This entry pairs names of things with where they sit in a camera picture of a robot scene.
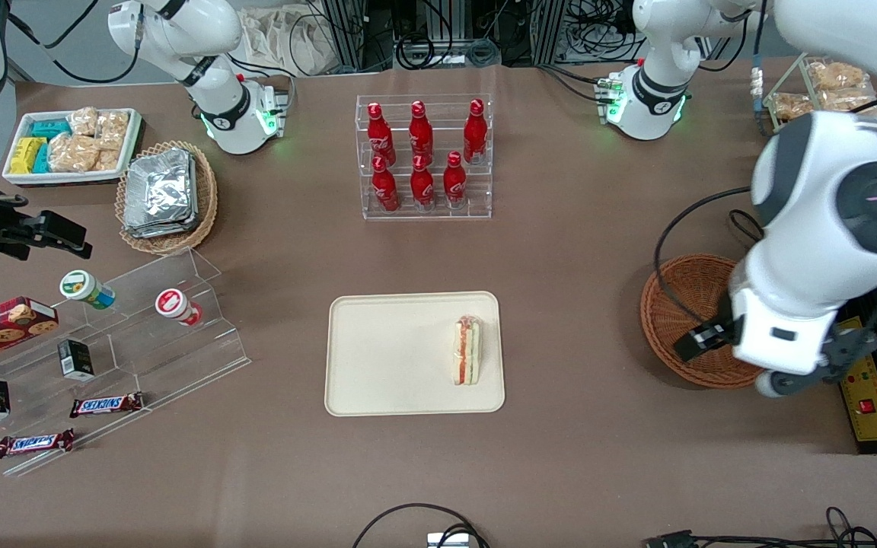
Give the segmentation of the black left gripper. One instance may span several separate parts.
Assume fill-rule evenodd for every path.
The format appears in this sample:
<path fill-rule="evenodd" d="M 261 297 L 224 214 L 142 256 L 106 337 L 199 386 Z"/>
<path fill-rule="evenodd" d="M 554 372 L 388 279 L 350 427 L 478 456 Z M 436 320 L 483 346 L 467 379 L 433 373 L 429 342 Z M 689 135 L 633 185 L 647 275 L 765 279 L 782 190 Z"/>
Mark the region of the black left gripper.
<path fill-rule="evenodd" d="M 702 323 L 682 334 L 673 343 L 673 350 L 683 363 L 690 363 L 703 355 L 727 346 L 740 346 L 742 320 L 735 316 L 728 292 L 721 292 L 716 308 L 716 322 Z"/>

